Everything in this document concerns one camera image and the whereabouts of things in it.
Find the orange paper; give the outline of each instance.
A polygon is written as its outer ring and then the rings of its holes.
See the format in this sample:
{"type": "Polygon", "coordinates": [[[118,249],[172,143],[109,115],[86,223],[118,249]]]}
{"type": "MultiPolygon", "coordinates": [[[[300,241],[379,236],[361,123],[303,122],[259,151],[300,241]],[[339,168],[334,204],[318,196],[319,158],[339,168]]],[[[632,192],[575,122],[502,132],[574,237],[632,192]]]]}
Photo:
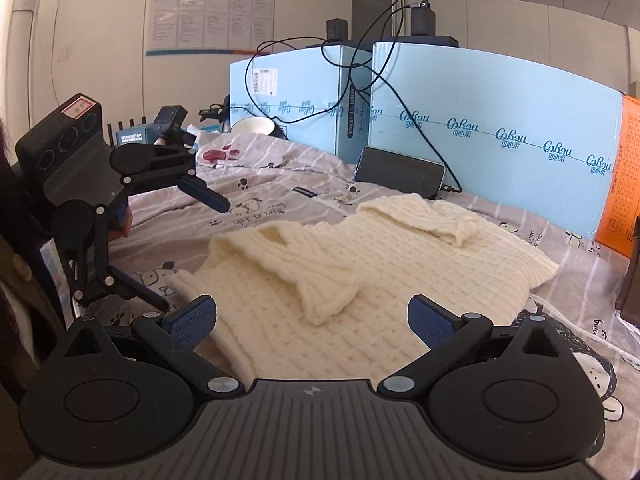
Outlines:
{"type": "Polygon", "coordinates": [[[596,241],[630,258],[640,215],[640,101],[625,96],[620,144],[596,241]]]}

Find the bed sheet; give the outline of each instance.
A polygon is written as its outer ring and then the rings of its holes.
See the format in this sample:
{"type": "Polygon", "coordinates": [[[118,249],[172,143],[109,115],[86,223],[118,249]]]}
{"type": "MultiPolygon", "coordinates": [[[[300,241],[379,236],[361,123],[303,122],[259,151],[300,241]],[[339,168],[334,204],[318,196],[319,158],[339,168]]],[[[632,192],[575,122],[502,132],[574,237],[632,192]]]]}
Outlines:
{"type": "MultiPolygon", "coordinates": [[[[340,222],[359,204],[397,192],[352,180],[353,166],[336,156],[285,140],[221,134],[201,146],[198,176],[232,203],[217,213],[176,189],[134,197],[134,228],[111,245],[111,261],[182,306],[165,277],[176,269],[196,271],[215,234],[274,219],[340,222]]],[[[532,292],[526,312],[551,316],[592,379],[606,414],[590,463],[606,479],[631,478],[640,467],[640,343],[615,316],[615,297],[628,260],[523,209],[469,194],[445,197],[540,248],[560,265],[556,276],[532,292]]],[[[113,298],[93,306],[105,324],[122,324],[149,310],[113,298]]],[[[198,352],[223,368],[228,362],[207,338],[198,352]]]]}

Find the crosshair logo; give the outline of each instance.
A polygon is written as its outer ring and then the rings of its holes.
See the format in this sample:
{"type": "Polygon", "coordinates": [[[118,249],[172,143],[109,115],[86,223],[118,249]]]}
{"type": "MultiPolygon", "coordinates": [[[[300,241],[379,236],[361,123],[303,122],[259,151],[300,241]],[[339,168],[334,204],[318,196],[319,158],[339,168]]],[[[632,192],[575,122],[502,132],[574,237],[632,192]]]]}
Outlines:
{"type": "Polygon", "coordinates": [[[313,396],[316,396],[317,394],[319,394],[322,390],[320,388],[318,388],[317,386],[308,386],[303,391],[309,397],[313,397],[313,396]]]}

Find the hand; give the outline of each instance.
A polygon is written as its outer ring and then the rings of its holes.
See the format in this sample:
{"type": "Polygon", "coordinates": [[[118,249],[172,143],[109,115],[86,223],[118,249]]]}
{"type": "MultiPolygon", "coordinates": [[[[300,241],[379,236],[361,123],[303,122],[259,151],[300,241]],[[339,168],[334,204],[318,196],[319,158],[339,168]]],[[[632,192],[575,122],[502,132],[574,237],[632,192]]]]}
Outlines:
{"type": "Polygon", "coordinates": [[[127,213],[126,213],[124,222],[122,223],[122,227],[118,230],[109,231],[109,241],[111,242],[112,240],[117,240],[118,238],[122,238],[122,237],[127,238],[129,236],[129,233],[131,232],[132,224],[133,224],[133,213],[131,212],[131,208],[127,207],[127,213]]]}

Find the sweater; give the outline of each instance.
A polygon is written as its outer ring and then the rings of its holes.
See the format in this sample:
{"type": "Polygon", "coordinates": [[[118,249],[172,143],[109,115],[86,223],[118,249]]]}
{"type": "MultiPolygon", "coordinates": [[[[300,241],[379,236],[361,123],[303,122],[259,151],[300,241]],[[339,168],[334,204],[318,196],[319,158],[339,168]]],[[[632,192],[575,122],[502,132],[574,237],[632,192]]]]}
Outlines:
{"type": "Polygon", "coordinates": [[[173,287],[209,294],[212,337],[247,386],[255,378],[369,378],[428,351],[407,321],[423,294],[454,314],[509,325],[557,264],[455,204],[419,195],[361,204],[337,225],[275,221],[215,236],[173,287]]]}

